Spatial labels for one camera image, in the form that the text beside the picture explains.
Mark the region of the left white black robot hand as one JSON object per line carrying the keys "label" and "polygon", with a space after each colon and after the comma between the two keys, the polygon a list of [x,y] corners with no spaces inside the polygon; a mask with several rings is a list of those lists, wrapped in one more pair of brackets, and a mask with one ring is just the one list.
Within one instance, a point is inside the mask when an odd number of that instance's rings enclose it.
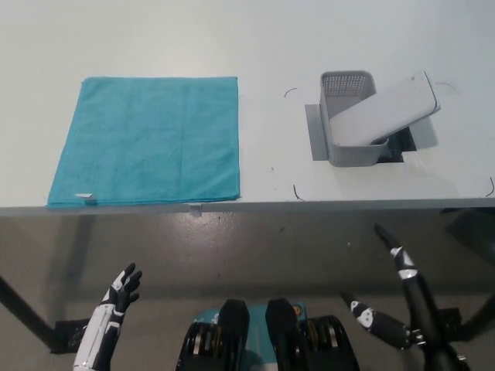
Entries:
{"label": "left white black robot hand", "polygon": [[139,298],[142,272],[129,264],[109,286],[87,324],[74,370],[109,370],[126,311]]}

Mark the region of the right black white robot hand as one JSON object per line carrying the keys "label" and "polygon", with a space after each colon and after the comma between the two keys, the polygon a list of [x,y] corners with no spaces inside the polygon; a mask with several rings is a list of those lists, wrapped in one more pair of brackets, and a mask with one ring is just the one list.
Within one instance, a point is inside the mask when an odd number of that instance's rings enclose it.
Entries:
{"label": "right black white robot hand", "polygon": [[375,233],[391,255],[401,280],[410,314],[406,325],[373,309],[351,293],[343,292],[341,298],[349,307],[357,322],[371,335],[400,350],[416,345],[425,359],[425,370],[468,370],[466,360],[461,359],[450,345],[431,291],[404,246],[385,228],[376,224]]}

